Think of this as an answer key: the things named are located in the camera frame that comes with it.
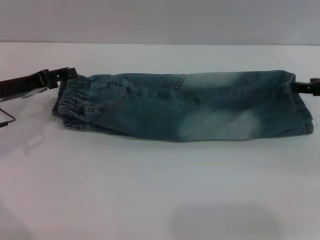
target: gray wall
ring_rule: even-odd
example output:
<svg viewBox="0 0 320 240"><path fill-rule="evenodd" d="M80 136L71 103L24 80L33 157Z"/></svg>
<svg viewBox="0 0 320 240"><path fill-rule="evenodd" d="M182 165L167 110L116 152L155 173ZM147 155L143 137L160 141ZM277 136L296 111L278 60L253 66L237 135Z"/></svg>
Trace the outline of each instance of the gray wall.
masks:
<svg viewBox="0 0 320 240"><path fill-rule="evenodd" d="M320 44L320 0L0 0L0 41Z"/></svg>

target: white surface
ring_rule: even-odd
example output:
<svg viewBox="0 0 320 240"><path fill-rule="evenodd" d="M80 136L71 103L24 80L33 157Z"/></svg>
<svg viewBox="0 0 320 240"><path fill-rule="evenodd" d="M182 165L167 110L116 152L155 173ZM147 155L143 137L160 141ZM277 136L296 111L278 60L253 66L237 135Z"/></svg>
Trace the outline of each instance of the white surface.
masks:
<svg viewBox="0 0 320 240"><path fill-rule="evenodd" d="M319 0L1 0L0 41L320 45Z"/></svg>
<svg viewBox="0 0 320 240"><path fill-rule="evenodd" d="M308 81L319 63L311 46L0 43L3 80L69 66L87 76L282 69ZM195 143L72 131L51 116L57 91L0 104L17 117L0 129L1 240L320 238L319 129ZM319 116L320 99L304 99Z"/></svg>

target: black clip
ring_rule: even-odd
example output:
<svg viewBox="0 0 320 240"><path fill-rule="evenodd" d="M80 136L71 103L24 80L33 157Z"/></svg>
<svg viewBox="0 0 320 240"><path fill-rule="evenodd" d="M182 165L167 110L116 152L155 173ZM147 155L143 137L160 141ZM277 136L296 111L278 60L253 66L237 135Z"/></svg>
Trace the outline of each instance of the black clip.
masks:
<svg viewBox="0 0 320 240"><path fill-rule="evenodd" d="M320 78L311 78L310 83L297 82L295 84L295 91L300 94L320 96Z"/></svg>
<svg viewBox="0 0 320 240"><path fill-rule="evenodd" d="M58 87L58 81L67 81L78 77L75 68L61 68L39 71L29 76L0 81L0 102L16 98L28 98L47 89Z"/></svg>

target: faded denim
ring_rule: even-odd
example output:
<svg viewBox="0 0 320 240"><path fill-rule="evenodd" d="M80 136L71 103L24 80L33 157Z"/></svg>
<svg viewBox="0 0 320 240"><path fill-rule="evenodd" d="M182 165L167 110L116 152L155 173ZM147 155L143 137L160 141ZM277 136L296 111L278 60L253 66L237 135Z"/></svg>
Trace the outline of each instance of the faded denim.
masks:
<svg viewBox="0 0 320 240"><path fill-rule="evenodd" d="M79 75L52 113L66 128L190 142L311 134L312 116L282 70Z"/></svg>

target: stitching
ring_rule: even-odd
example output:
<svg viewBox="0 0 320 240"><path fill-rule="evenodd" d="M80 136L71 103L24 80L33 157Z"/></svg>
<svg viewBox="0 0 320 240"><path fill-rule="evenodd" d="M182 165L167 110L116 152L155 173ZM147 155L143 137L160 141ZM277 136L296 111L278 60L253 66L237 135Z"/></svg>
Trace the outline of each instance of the stitching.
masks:
<svg viewBox="0 0 320 240"><path fill-rule="evenodd" d="M82 95L82 98L81 98L81 100L80 100L79 111L78 111L78 118L80 118L80 115L81 115L81 113L82 113L82 103L83 103L84 99L85 99L86 96L87 96L87 91L88 91L89 88L90 88L89 78L87 77L86 80L87 80L86 89L85 89L85 91L84 91L84 93L83 93L83 95Z"/></svg>
<svg viewBox="0 0 320 240"><path fill-rule="evenodd" d="M181 80L179 80L179 81L180 81L180 87L181 87L184 79L185 79L185 78L183 77ZM157 95L147 95L147 94L142 94L141 92L134 91L134 90L128 88L127 86L125 86L125 85L119 84L119 85L117 85L117 86L119 86L119 87L124 87L124 88L126 88L127 91L129 91L130 93L137 94L137 95L139 95L139 96L141 96L141 97L148 97L148 98L155 98L155 99L175 97L175 98L179 99L179 95L177 95L177 94L168 94L168 93L161 93L161 92L159 92ZM245 92L245 91L232 91L232 92L229 92L228 94L231 95L231 94L233 94L233 93L243 94L243 95L245 95L245 96L256 96L255 93ZM199 98L199 97L201 97L201 94L200 94L200 95L193 95L193 96L190 96L190 97L185 96L185 97L181 97L181 99L183 99L183 100L189 100L189 99L195 99L195 98Z"/></svg>
<svg viewBox="0 0 320 240"><path fill-rule="evenodd" d="M192 100L192 99L198 99L198 98L201 98L201 94L199 95L191 95L191 96L183 96L183 95L179 95L179 94L161 94L159 93L158 95L146 95L146 94L141 94L140 92L136 92L136 91L133 91L131 89L129 89L129 91L133 94L136 94L138 96L141 96L141 97L147 97L147 98L153 98L153 99L165 99L165 98L175 98L175 99L178 99L178 100ZM230 95L232 96L234 93L240 95L244 95L246 97L256 97L257 95L254 94L254 93L250 93L250 92L241 92L241 91L232 91L232 92L228 92L228 93L224 93L224 94L216 94L215 96L212 96L212 97L205 97L205 99L215 99L215 98L220 98L220 97L223 97L223 96L226 96L226 95ZM265 97L268 97L268 95L261 95L260 97L258 97L259 99L263 99Z"/></svg>
<svg viewBox="0 0 320 240"><path fill-rule="evenodd" d="M111 104L111 105L105 105L105 106L82 106L83 110L85 112L95 112L96 110L98 110L99 112L103 112L107 109L117 109L120 108L121 105L124 103L126 97L128 95L128 90L127 88L124 89L119 101Z"/></svg>
<svg viewBox="0 0 320 240"><path fill-rule="evenodd" d="M182 86L182 83L184 82L185 80L185 77L186 77L186 74L181 74L180 75L180 79L179 81L177 82L176 86L175 86L175 89L178 90L179 88L181 88Z"/></svg>

